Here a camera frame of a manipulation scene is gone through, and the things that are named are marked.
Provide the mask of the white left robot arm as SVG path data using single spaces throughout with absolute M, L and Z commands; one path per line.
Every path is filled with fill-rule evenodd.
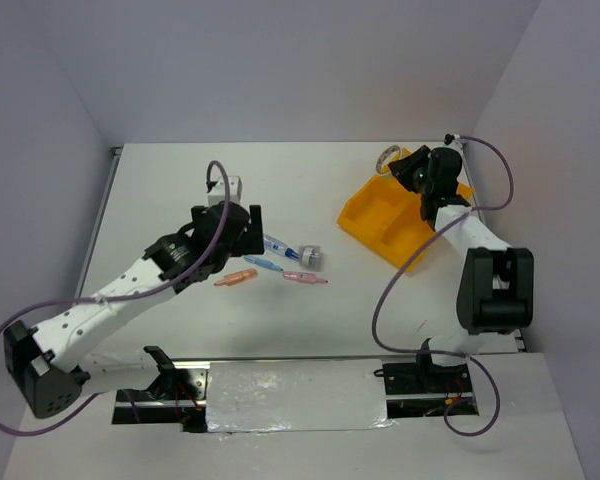
M 232 257 L 261 254 L 262 209 L 234 202 L 196 206 L 177 232 L 147 247 L 131 267 L 89 297 L 34 326 L 16 319 L 3 333 L 5 363 L 38 419 L 66 410 L 95 383 L 84 359 L 145 311 L 219 273 Z

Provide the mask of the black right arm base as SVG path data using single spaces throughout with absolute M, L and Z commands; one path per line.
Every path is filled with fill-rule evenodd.
M 411 362 L 383 363 L 373 375 L 384 382 L 390 419 L 440 417 L 449 406 L 450 416 L 478 414 L 465 363 L 438 366 L 431 354 L 418 353 Z

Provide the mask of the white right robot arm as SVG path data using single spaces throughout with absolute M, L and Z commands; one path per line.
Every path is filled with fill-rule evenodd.
M 433 232 L 408 257 L 404 273 L 433 242 L 444 238 L 464 259 L 456 296 L 460 328 L 423 342 L 417 354 L 416 383 L 437 391 L 449 368 L 468 362 L 487 339 L 526 328 L 533 318 L 534 257 L 495 235 L 476 215 L 481 210 L 459 193 L 461 154 L 449 147 L 422 146 L 388 164 L 388 172 L 420 198 L 420 219 Z

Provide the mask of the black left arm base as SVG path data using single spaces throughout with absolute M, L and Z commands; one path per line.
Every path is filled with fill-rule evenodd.
M 177 425 L 186 433 L 206 433 L 208 363 L 170 358 L 158 346 L 145 346 L 151 358 L 150 383 L 116 392 L 113 425 Z

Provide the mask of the blue highlighter pen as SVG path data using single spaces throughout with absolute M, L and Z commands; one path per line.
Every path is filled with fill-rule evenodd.
M 243 257 L 243 259 L 253 265 L 256 265 L 258 267 L 270 270 L 270 271 L 274 271 L 274 272 L 283 272 L 284 269 L 277 265 L 276 263 L 267 260 L 265 258 L 261 258 L 261 257 L 257 257 L 257 256 L 251 256 L 251 255 L 245 255 Z

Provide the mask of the yellow compartment bin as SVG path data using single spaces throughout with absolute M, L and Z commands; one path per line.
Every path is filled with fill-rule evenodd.
M 467 207 L 473 189 L 459 181 L 451 197 L 426 197 L 413 186 L 376 173 L 344 205 L 338 226 L 365 247 L 399 268 L 431 239 L 438 210 Z

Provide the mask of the pink highlighter pen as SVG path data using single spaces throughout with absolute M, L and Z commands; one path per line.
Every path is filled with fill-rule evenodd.
M 316 285 L 327 284 L 328 280 L 314 273 L 299 272 L 299 271 L 284 271 L 283 278 L 288 281 L 293 281 L 301 284 Z

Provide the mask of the silver foil sheet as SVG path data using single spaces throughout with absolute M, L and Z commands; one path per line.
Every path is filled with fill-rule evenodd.
M 377 359 L 211 365 L 206 423 L 213 433 L 353 431 L 391 424 Z

